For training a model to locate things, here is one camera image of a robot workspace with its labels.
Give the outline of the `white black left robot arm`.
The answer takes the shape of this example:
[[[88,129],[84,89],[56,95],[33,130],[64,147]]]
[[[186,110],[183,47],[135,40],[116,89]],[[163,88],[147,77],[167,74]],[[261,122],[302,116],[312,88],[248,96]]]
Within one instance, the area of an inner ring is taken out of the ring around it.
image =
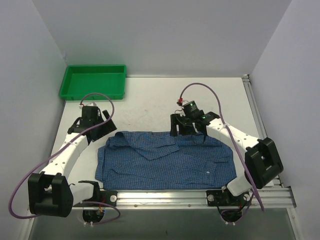
[[[112,114],[97,106],[87,105],[68,129],[65,140],[48,165],[27,180],[30,212],[34,215],[67,217],[73,206],[86,202],[95,206],[101,201],[98,182],[69,182],[69,175],[81,153],[117,128]]]

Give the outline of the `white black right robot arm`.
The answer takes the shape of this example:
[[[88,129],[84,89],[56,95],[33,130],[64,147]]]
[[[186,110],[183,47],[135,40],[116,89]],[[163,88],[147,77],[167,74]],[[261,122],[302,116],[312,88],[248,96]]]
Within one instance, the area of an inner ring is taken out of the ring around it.
[[[239,157],[244,172],[225,185],[221,197],[226,204],[234,204],[249,190],[262,189],[284,170],[271,138],[259,139],[244,133],[223,121],[221,115],[200,110],[194,101],[186,102],[180,98],[177,105],[181,113],[170,116],[171,136],[201,133],[227,145]]]

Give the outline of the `blue checked long sleeve shirt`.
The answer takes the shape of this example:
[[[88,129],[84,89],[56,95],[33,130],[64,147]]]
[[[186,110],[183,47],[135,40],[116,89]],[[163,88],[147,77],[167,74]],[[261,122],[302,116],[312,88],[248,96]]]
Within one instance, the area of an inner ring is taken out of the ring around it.
[[[97,152],[95,179],[105,190],[221,188],[236,177],[233,151],[202,134],[119,131]]]

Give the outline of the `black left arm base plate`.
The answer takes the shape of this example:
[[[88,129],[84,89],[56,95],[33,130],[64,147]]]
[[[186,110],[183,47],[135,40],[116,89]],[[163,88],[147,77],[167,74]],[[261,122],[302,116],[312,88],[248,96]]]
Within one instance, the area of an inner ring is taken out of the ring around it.
[[[85,202],[99,202],[111,206],[117,206],[118,192],[116,190],[101,190],[99,193],[94,193],[93,197],[85,199],[82,203],[77,203],[75,206],[86,206]]]

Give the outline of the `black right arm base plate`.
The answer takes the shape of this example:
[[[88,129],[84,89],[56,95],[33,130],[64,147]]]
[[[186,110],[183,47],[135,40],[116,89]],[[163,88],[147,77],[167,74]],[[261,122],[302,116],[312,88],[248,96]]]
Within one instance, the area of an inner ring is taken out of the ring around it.
[[[206,202],[209,207],[243,207],[250,199],[250,193],[248,191],[240,194],[239,196],[233,196],[231,192],[226,188],[209,189],[206,192]]]

